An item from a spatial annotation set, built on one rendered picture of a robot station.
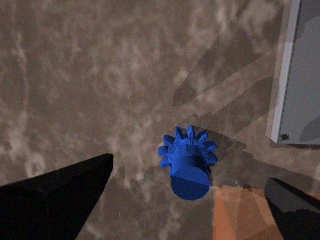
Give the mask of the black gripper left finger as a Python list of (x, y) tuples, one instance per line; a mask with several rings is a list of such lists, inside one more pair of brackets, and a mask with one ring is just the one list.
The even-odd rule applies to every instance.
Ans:
[(0, 240), (75, 240), (113, 169), (105, 153), (0, 186)]

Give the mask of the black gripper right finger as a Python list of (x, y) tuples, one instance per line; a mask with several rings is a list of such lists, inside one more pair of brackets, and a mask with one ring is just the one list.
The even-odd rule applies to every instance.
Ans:
[(284, 240), (320, 240), (320, 200), (269, 177), (264, 195)]

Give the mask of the blue gear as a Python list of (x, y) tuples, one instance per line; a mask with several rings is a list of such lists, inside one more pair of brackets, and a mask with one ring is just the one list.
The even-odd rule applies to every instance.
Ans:
[(182, 199), (200, 199), (209, 191), (208, 174), (211, 170), (208, 162), (216, 163), (218, 159), (211, 153), (217, 146), (214, 141), (205, 142), (207, 136), (206, 130), (196, 136), (192, 125), (188, 127), (187, 134), (182, 134), (176, 126), (175, 138), (164, 135), (163, 141), (167, 146), (158, 148), (158, 154), (165, 156), (160, 167), (170, 166), (171, 187), (174, 194)]

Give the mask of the grey flat board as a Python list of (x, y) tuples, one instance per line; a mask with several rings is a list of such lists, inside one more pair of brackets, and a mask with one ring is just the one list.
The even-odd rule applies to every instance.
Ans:
[(292, 0), (270, 139), (320, 144), (320, 0)]

